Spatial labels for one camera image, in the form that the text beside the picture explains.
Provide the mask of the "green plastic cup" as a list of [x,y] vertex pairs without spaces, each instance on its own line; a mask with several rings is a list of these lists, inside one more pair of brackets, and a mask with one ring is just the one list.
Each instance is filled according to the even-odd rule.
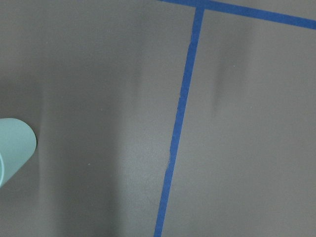
[[0,185],[3,186],[31,158],[37,146],[34,131],[16,118],[0,120]]

